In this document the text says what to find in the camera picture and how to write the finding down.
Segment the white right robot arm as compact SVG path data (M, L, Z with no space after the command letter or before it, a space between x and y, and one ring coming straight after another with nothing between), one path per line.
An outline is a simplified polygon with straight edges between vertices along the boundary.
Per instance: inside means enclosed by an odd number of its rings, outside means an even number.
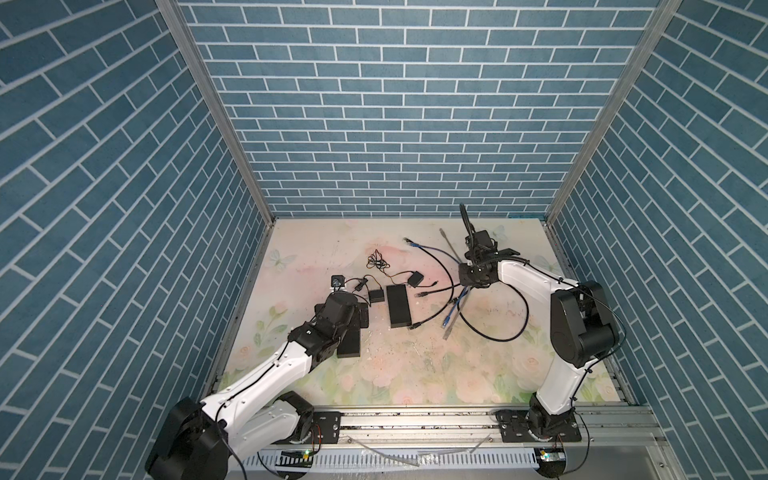
M612 355L622 338L603 286L546 272L514 249L499 249L485 231L467 228L466 261L459 265L460 284L467 289L503 283L524 303L543 301L550 321L555 357L542 386L530 401L529 419L543 425L562 422L573 412L575 395L592 368Z

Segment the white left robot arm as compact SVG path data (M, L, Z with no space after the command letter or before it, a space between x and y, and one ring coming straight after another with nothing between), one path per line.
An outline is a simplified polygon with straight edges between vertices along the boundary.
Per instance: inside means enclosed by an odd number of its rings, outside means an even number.
M223 479L272 444L308 443L297 454L312 462L333 443L331 414L319 414L291 385L336 356L355 357L369 305L337 290L291 330L285 343L238 381L200 401L181 399L168 413L145 463L153 479Z

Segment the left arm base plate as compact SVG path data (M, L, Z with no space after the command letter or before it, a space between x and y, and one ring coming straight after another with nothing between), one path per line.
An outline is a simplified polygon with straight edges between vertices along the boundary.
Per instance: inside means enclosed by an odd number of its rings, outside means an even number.
M342 413L333 410L314 411L312 415L299 417L296 427L290 434L283 435L271 442L271 445L309 444L312 435L318 436L315 443L337 444L341 429Z

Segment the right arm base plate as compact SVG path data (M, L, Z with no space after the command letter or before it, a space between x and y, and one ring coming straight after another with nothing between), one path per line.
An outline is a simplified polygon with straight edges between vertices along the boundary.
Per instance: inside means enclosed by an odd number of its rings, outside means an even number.
M575 443L582 440L573 409L559 415L537 409L501 409L492 417L499 426L503 443Z

